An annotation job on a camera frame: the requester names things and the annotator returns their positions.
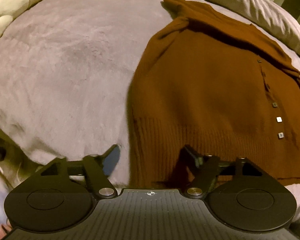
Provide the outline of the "lilac rumpled duvet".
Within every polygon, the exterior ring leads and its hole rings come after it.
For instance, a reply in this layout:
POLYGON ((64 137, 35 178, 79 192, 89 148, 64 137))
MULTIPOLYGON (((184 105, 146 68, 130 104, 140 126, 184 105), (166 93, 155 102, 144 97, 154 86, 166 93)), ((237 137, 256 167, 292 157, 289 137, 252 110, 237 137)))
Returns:
POLYGON ((300 24, 286 10, 268 0, 206 0, 223 6, 279 39, 300 57, 300 24))

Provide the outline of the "brown knit cardigan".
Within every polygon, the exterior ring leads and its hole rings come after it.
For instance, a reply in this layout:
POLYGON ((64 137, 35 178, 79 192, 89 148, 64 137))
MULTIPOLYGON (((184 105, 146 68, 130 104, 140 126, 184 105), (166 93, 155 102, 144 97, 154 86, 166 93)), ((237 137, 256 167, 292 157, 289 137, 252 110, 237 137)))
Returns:
POLYGON ((189 181, 185 145, 300 183, 300 72, 290 57, 206 3, 163 3, 176 17, 148 42, 128 95, 130 185, 189 181))

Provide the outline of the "lilac fleece bed sheet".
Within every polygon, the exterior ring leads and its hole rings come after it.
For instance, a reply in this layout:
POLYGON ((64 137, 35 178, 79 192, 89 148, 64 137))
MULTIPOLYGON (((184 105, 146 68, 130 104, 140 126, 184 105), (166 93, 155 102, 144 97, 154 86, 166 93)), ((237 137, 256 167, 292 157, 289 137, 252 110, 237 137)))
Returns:
MULTIPOLYGON (((278 43, 300 70, 300 57, 278 43)), ((171 22, 162 0, 42 0, 0 38, 0 138, 34 162, 78 160, 118 144, 110 172, 129 187, 127 94, 149 39, 171 22)))

